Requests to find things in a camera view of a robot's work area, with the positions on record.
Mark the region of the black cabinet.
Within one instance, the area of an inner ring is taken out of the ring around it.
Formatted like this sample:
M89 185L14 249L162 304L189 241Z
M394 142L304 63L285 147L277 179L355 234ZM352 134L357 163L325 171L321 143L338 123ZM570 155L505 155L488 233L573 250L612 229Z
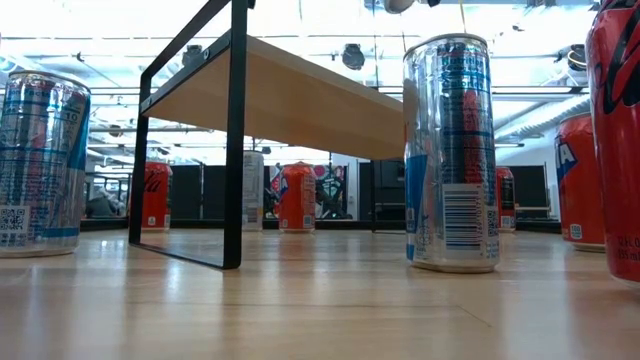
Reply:
M402 161L360 162L358 175L361 221L371 220L371 199L374 199L377 221L405 219L404 163Z

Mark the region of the red cola can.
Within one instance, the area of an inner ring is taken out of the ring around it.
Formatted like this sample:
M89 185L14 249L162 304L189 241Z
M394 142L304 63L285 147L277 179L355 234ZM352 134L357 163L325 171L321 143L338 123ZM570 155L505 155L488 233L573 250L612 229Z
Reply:
M602 0L586 39L611 276L640 292L640 0Z
M513 232L516 229L515 180L508 167L496 168L496 186L499 230Z
M171 221L172 170L166 163L145 164L142 229L168 231Z

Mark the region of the orange soda can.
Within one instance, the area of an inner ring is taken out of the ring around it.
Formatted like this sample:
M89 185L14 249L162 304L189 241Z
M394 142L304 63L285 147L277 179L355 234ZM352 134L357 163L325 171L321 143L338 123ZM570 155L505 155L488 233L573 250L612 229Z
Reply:
M315 229L316 180L310 164L284 166L279 184L279 229L309 233Z

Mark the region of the red can behind tray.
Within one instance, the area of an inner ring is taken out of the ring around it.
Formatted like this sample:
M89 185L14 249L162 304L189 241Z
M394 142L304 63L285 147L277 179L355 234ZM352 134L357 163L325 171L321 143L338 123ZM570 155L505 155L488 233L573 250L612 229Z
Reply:
M558 125L555 162L564 241L576 250L604 253L601 184L589 113Z

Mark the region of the wooden shelf black metal frame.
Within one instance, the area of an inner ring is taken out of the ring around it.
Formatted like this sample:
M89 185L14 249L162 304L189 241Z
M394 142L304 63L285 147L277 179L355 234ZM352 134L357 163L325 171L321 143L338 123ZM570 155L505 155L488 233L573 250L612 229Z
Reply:
M242 176L246 136L369 160L404 153L402 103L248 35L255 0L207 0L142 72L128 242L144 248L142 207L152 118L226 134L222 253L204 265L236 269L242 259ZM231 26L158 89L153 77L221 10Z

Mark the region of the white slim beverage can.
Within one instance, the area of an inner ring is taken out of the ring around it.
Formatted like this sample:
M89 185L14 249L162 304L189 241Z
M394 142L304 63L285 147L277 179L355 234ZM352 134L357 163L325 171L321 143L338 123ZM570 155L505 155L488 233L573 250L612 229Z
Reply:
M264 157L257 151L243 153L242 229L261 231L264 208Z

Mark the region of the round black ceiling fixture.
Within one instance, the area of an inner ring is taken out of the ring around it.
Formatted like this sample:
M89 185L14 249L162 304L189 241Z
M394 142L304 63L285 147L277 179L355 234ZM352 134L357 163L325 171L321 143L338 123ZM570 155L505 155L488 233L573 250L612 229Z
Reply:
M359 71L365 63L361 47L356 43L346 44L342 53L342 63L350 70Z

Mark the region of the black partition panel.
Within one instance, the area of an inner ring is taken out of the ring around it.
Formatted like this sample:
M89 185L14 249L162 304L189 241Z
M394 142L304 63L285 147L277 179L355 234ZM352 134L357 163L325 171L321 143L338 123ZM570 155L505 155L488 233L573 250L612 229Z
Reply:
M170 190L173 220L224 220L224 165L172 166Z
M549 215L543 165L512 166L515 181L516 220L546 219Z

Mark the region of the colourful wall poster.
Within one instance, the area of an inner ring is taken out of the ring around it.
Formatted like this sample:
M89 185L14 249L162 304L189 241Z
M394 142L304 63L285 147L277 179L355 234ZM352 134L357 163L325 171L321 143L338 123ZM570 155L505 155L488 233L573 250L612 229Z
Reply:
M284 166L265 167L264 218L277 219L279 205L280 175ZM313 165L316 196L315 213L317 219L345 220L353 216L347 210L347 166Z

